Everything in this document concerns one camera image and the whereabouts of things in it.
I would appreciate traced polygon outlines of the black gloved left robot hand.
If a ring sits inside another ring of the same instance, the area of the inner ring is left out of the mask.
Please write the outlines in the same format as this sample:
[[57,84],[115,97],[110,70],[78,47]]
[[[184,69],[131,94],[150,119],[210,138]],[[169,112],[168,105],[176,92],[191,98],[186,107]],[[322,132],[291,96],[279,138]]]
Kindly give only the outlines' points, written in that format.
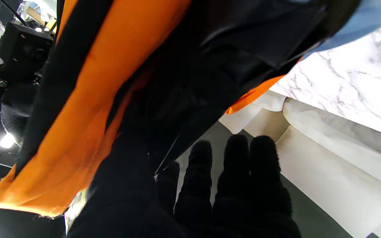
[[229,137],[213,204],[209,141],[192,147],[177,193],[179,165],[154,179],[144,142],[134,134],[125,137],[98,167],[67,238],[301,237],[270,137]]

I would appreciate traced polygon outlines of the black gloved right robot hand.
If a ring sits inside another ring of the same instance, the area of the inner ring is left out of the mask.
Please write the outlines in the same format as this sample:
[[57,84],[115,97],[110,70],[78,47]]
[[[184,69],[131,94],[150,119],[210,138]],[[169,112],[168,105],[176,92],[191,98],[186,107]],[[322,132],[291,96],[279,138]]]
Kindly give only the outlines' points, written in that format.
[[21,147],[27,121],[31,116],[39,84],[15,83],[9,86],[0,101],[0,117],[4,130],[11,134]]

